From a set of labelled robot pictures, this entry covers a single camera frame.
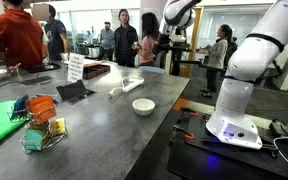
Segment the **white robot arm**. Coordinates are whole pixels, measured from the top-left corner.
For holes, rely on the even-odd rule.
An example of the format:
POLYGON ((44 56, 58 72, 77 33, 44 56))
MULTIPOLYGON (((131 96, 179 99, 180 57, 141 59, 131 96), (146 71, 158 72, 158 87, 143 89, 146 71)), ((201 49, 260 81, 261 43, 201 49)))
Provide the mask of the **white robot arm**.
POLYGON ((245 115, 254 82, 288 43, 288 0, 276 0, 231 56, 207 130, 221 142, 263 146, 257 126, 245 115))

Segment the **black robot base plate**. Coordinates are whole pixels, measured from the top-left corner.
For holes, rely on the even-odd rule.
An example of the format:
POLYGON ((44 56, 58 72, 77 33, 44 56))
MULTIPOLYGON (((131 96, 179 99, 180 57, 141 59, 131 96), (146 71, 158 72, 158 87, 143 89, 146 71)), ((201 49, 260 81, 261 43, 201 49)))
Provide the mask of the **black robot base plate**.
POLYGON ((179 109, 178 125, 195 135, 186 140, 180 131, 170 139, 167 169, 187 180, 288 180, 288 139, 276 140, 261 128, 259 150, 220 142, 206 129, 209 116, 191 116, 179 109))

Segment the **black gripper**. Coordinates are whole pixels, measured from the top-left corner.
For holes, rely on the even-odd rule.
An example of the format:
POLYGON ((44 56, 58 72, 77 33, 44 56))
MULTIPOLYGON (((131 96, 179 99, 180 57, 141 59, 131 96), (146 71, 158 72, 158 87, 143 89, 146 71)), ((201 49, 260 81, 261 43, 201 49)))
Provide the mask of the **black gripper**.
POLYGON ((168 34, 159 34, 157 43, 157 53, 168 51, 170 47, 170 37, 168 34))

